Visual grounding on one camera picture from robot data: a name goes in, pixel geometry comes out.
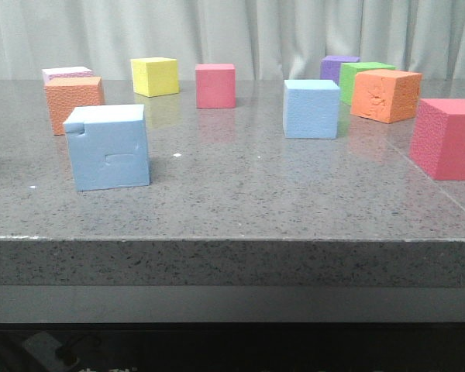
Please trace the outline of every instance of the green foam cube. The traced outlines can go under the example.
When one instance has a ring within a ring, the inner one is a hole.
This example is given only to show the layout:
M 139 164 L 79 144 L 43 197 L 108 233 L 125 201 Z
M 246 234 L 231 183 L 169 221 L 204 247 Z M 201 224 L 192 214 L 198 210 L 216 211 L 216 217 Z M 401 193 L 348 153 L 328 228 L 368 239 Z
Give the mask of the green foam cube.
M 368 70 L 395 70 L 392 64 L 382 64 L 381 62 L 351 62 L 341 64 L 339 72 L 339 87 L 341 88 L 341 101 L 351 105 L 353 90 L 355 88 L 355 76 L 362 71 Z

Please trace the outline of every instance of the table top surface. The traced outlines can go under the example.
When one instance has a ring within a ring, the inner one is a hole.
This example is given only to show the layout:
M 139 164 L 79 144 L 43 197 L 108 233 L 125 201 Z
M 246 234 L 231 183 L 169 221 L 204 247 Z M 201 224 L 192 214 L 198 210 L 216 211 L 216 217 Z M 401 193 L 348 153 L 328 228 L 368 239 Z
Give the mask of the table top surface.
M 465 240 L 465 181 L 408 157 L 414 119 L 340 106 L 337 139 L 285 139 L 282 81 L 238 81 L 237 107 L 196 109 L 195 83 L 147 98 L 103 81 L 108 105 L 145 105 L 152 184 L 76 192 L 42 81 L 0 81 L 0 239 Z M 465 81 L 423 81 L 465 98 Z

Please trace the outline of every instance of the white curtain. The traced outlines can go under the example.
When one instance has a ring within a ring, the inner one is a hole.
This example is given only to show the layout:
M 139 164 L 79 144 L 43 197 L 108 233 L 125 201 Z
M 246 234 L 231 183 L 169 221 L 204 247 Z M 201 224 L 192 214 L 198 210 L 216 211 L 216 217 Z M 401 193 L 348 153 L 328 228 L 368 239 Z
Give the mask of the white curtain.
M 328 54 L 465 78 L 465 0 L 0 0 L 0 79 L 68 66 L 130 79 L 137 57 L 177 58 L 184 80 L 200 63 L 318 78 Z

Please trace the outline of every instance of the orange foam cube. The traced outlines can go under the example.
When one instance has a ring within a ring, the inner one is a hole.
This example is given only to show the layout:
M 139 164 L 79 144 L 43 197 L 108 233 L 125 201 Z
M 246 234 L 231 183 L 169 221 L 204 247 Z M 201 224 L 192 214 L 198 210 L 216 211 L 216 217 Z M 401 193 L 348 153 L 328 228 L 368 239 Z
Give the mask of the orange foam cube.
M 64 122 L 78 106 L 105 104 L 102 78 L 56 77 L 45 84 L 46 103 L 50 112 L 53 134 L 65 134 Z
M 352 115 L 378 122 L 414 118 L 422 74 L 396 70 L 370 70 L 356 74 Z

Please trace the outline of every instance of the yellow foam cube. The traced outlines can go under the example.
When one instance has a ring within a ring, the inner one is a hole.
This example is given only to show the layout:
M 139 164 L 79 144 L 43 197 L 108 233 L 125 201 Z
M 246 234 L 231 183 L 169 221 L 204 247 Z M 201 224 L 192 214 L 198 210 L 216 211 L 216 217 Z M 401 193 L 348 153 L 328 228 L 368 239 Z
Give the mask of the yellow foam cube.
M 177 60 L 173 58 L 136 58 L 131 60 L 134 92 L 146 97 L 179 93 Z

